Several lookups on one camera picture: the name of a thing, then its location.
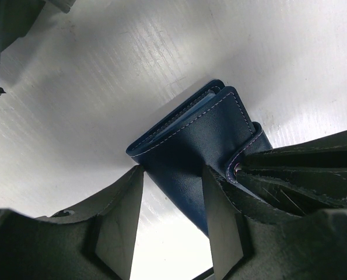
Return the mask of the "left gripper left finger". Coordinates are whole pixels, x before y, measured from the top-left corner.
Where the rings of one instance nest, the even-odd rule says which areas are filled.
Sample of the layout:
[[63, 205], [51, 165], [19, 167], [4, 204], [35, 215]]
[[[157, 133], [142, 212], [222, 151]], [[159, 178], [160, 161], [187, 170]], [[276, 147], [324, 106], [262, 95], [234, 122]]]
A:
[[0, 279], [129, 279], [143, 172], [51, 217], [0, 209]]

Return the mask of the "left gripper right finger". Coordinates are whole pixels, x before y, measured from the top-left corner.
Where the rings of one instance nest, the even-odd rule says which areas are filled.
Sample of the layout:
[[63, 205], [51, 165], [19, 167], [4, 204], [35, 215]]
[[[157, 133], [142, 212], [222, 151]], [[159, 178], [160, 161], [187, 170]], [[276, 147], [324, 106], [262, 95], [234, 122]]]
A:
[[347, 209], [281, 211], [202, 171], [216, 279], [347, 279]]

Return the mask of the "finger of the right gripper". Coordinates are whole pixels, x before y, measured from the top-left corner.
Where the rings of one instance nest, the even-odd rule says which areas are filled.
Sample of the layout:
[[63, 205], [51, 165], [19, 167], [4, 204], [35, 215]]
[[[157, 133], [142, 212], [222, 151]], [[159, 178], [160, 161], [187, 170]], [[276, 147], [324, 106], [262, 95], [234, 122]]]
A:
[[267, 204], [297, 216], [347, 208], [347, 171], [243, 168], [236, 179]]
[[347, 130], [248, 155], [241, 172], [347, 172]]

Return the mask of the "blue leather card holder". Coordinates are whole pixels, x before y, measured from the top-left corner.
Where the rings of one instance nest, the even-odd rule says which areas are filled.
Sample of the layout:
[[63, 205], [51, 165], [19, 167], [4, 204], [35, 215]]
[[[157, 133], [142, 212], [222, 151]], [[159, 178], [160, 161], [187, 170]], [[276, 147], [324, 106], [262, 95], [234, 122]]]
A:
[[237, 90], [214, 79], [127, 147], [174, 205], [208, 234], [202, 169], [210, 166], [231, 184], [235, 168], [272, 145], [252, 121]]

